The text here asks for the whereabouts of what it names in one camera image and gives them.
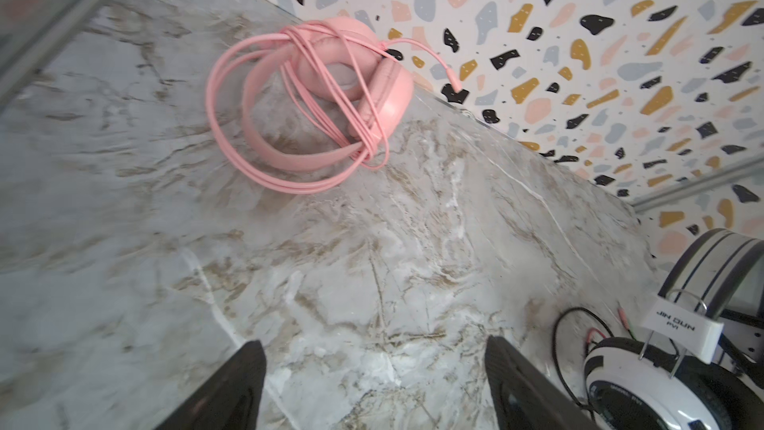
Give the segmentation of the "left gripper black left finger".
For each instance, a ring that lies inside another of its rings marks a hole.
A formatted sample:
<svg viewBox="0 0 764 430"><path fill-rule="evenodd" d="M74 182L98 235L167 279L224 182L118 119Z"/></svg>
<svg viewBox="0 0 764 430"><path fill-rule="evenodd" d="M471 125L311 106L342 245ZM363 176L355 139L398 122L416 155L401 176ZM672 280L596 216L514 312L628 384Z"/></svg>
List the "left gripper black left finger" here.
<svg viewBox="0 0 764 430"><path fill-rule="evenodd" d="M156 429L256 429L266 374L262 344L245 342Z"/></svg>

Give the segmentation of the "pink headphones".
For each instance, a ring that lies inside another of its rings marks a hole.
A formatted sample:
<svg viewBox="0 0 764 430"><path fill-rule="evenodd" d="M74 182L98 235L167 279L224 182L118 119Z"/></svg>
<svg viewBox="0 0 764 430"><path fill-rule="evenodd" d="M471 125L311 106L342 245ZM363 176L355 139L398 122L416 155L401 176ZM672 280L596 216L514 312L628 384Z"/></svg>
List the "pink headphones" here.
<svg viewBox="0 0 764 430"><path fill-rule="evenodd" d="M230 74L250 65L242 93L242 129L253 151L270 167L312 172L348 161L348 168L318 181L290 181L247 161L230 143L217 117L218 94ZM250 117L255 99L274 74L308 121L334 142L329 151L291 154L280 151L255 129ZM214 64L205 91L205 109L213 135L230 163L262 187L291 195L327 191L360 167L386 165L390 137L412 97L411 74L365 24L346 17L288 26L277 33L245 39Z"/></svg>

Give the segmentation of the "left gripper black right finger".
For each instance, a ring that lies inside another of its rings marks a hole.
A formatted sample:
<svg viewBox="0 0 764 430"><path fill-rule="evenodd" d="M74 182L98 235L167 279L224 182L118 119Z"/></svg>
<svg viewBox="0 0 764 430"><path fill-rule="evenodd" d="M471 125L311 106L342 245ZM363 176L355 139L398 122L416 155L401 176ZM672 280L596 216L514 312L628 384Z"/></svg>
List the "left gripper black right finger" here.
<svg viewBox="0 0 764 430"><path fill-rule="evenodd" d="M487 338L485 373L500 430L585 430L597 427L501 336Z"/></svg>

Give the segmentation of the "white black headphones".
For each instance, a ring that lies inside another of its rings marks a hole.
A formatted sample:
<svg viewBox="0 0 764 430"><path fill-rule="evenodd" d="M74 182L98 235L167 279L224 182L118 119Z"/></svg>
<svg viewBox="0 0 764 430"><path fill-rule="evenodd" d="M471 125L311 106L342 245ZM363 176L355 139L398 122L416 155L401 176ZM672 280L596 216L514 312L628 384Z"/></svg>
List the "white black headphones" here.
<svg viewBox="0 0 764 430"><path fill-rule="evenodd" d="M762 428L762 240L702 234L641 326L644 340L605 338L585 358L589 403L610 428Z"/></svg>

